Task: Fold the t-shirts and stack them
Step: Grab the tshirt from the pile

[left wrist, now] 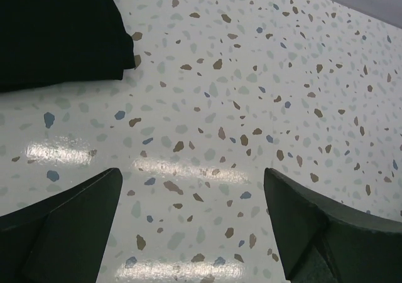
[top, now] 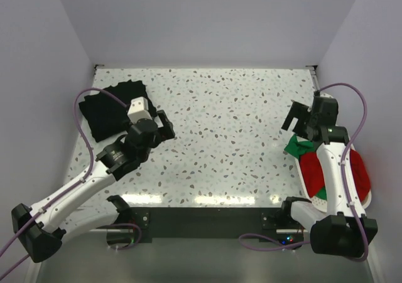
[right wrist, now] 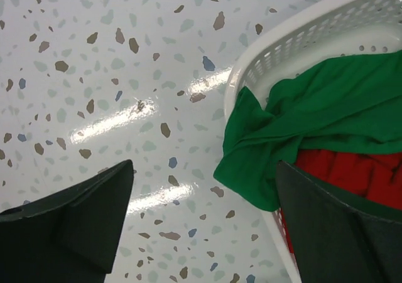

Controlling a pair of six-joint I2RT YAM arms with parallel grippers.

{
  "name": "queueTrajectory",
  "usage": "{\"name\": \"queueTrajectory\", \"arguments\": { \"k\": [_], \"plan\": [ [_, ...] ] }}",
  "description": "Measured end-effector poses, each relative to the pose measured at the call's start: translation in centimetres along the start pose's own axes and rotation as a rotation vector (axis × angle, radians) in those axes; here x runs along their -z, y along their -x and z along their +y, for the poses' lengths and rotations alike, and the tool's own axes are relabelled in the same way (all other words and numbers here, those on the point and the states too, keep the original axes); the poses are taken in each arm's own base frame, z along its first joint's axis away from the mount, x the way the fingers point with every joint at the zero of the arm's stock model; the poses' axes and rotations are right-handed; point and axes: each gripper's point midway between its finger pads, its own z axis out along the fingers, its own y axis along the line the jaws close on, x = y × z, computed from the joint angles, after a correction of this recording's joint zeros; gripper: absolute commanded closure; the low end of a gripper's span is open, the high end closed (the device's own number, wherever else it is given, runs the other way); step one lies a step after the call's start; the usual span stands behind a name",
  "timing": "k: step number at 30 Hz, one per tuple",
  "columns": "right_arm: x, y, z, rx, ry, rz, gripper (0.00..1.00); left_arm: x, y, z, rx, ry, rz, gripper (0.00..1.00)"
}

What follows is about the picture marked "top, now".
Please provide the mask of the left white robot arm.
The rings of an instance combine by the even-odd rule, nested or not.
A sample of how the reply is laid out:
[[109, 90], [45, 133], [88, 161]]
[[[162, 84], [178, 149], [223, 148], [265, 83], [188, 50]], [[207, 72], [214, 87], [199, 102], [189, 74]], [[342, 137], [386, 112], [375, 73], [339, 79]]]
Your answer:
[[156, 117], [138, 119], [92, 158], [88, 168], [59, 190], [31, 206], [23, 203], [11, 211], [14, 234], [33, 262], [42, 262], [62, 246], [68, 231], [62, 223], [90, 197], [137, 170], [150, 151], [175, 138], [164, 110]]

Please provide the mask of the red t shirt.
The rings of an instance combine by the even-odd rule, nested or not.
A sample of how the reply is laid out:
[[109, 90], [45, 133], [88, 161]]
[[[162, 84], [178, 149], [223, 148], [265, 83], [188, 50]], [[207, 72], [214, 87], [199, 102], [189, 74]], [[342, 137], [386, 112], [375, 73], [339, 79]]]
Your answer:
[[[325, 181], [322, 168], [315, 152], [308, 152], [300, 156], [300, 169], [309, 197], [317, 196], [327, 200]], [[371, 190], [371, 182], [360, 154], [350, 150], [350, 164], [359, 199], [365, 200]]]

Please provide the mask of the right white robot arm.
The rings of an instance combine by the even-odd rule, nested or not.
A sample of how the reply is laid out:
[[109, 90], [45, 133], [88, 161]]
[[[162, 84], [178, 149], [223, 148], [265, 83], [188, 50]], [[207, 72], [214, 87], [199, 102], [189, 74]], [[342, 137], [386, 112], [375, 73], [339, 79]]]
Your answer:
[[315, 96], [312, 106], [292, 103], [281, 128], [287, 131], [296, 120], [295, 135], [313, 142], [326, 187], [327, 209], [322, 212], [310, 200], [291, 196], [282, 203], [278, 217], [286, 228], [301, 224], [307, 229], [316, 254], [362, 261], [378, 225], [367, 217], [358, 197], [349, 134], [337, 125], [338, 113], [338, 102], [330, 97]]

